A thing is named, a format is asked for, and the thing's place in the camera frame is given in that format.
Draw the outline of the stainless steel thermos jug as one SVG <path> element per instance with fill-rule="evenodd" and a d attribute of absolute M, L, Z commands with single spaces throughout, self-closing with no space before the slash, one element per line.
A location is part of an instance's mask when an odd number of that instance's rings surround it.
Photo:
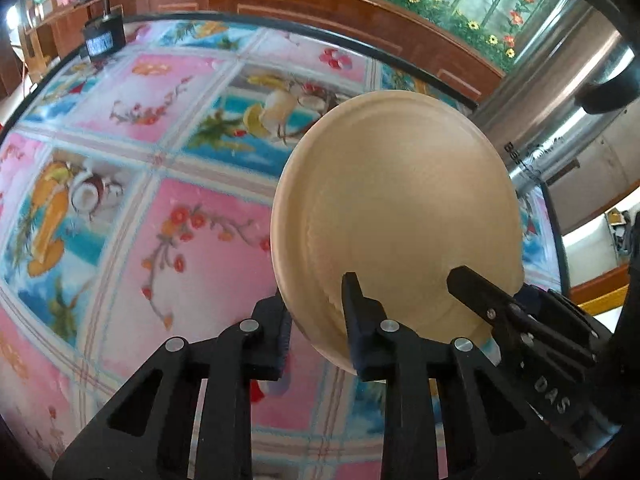
<path fill-rule="evenodd" d="M 471 119 L 520 195 L 575 158 L 639 96 L 639 36 L 611 0 L 573 0 Z"/>

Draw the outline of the cream ribbed plastic bowl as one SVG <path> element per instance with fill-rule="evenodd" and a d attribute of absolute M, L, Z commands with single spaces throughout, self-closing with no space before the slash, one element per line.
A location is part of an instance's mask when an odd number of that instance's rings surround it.
<path fill-rule="evenodd" d="M 490 327 L 451 296 L 467 266 L 508 294 L 523 285 L 522 228 L 497 151 L 451 106 L 409 91 L 355 96 L 303 136 L 270 221 L 280 293 L 311 345 L 352 369 L 342 278 L 420 336 L 484 346 Z"/>

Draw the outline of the small black electric motor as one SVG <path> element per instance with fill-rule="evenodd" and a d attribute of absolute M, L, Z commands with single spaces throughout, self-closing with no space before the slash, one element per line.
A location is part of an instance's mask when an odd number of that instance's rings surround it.
<path fill-rule="evenodd" d="M 88 21 L 82 29 L 82 36 L 92 62 L 108 58 L 127 43 L 122 14 L 105 14 Z"/>

